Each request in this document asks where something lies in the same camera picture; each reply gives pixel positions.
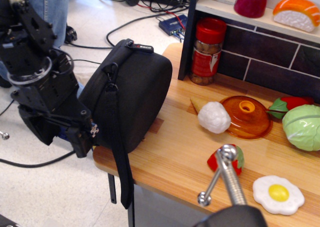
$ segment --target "white shelf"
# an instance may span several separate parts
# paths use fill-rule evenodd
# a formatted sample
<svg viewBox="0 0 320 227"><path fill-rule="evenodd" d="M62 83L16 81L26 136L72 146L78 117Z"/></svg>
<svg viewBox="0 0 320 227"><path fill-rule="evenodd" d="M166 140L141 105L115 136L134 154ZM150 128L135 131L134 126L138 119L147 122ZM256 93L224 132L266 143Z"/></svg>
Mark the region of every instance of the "white shelf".
<svg viewBox="0 0 320 227"><path fill-rule="evenodd" d="M273 9L270 8L266 8L264 15L260 18L247 18L235 12L233 5L234 2L234 0L199 0L195 9L197 11L239 21L320 44L320 26L316 27L312 32L306 32L277 23L273 20Z"/></svg>

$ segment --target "green toy cabbage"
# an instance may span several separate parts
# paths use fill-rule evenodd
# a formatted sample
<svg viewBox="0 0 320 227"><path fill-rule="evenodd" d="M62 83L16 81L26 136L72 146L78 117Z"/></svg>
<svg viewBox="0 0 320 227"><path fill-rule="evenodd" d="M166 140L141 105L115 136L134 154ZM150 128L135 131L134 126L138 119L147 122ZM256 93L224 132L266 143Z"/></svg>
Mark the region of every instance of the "green toy cabbage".
<svg viewBox="0 0 320 227"><path fill-rule="evenodd" d="M288 111L282 119L287 139L305 151L320 150L320 107L305 104Z"/></svg>

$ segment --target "black camera case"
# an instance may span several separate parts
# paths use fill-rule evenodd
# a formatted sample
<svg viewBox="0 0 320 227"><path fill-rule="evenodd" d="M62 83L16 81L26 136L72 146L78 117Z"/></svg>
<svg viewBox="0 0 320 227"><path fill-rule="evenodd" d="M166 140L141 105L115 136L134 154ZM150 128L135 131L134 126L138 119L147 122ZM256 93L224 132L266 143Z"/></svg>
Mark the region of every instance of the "black camera case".
<svg viewBox="0 0 320 227"><path fill-rule="evenodd" d="M79 100L99 132L94 143L112 149L121 181L121 202L133 196L128 154L144 138L168 92L172 64L147 45L120 41L92 75Z"/></svg>

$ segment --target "jar label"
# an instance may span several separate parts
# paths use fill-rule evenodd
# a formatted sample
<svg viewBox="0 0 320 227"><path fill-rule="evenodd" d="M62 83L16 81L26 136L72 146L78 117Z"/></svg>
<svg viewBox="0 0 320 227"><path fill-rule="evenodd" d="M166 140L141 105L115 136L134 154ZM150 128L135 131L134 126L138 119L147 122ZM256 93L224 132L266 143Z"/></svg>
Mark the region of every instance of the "jar label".
<svg viewBox="0 0 320 227"><path fill-rule="evenodd" d="M194 49L191 71L200 77L211 77L218 70L221 51L214 54L205 54Z"/></svg>

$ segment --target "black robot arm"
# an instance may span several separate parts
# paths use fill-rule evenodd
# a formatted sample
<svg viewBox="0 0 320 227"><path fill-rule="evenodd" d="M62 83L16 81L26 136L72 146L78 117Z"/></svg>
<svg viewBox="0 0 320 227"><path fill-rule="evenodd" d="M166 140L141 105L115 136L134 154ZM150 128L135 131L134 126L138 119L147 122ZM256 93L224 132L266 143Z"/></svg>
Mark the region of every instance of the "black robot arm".
<svg viewBox="0 0 320 227"><path fill-rule="evenodd" d="M73 62L54 47L56 38L52 24L28 0L0 0L0 59L18 87L11 97L19 103L20 116L40 141L50 145L62 137L83 158L98 129L77 99Z"/></svg>

